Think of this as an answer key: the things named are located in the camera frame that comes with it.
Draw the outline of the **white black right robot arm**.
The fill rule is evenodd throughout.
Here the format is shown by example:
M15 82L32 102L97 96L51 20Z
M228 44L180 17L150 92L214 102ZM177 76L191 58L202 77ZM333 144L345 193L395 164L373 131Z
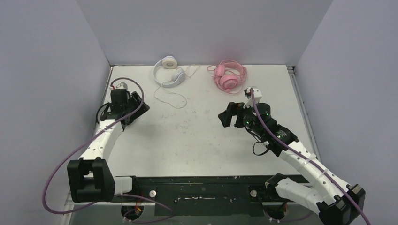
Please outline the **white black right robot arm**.
M271 117L268 104L245 107L243 103L230 102L218 119L223 127L230 127L234 116L234 127L244 128L310 183L307 187L278 173L265 182L270 200L282 198L298 203L317 214L325 225L349 225L364 215L365 190L360 185L350 185L324 166L296 135Z

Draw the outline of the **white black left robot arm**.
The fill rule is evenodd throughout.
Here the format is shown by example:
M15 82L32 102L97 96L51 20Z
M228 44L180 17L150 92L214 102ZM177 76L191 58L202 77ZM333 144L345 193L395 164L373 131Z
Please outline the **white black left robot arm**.
M107 160L122 132L150 107L137 92L115 89L111 101L97 115L96 138L79 159L67 165L72 200L76 203L110 202L121 195L133 202L140 197L140 188L131 176L113 176Z

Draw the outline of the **black white headphones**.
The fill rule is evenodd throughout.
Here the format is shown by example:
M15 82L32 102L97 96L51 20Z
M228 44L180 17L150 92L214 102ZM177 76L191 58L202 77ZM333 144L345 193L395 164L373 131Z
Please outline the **black white headphones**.
M100 121L102 121L103 118L106 118L106 115L111 112L110 104L111 104L110 102L106 102L98 108L98 110L96 112L96 116L95 116L96 124L99 124Z

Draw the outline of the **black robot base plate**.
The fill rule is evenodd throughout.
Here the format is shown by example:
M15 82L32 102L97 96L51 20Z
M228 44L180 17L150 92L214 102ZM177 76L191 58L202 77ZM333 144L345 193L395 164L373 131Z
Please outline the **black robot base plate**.
M288 200L265 188L269 175L82 178L71 185L76 203L139 202L155 205L156 216L263 216L264 209L278 215Z

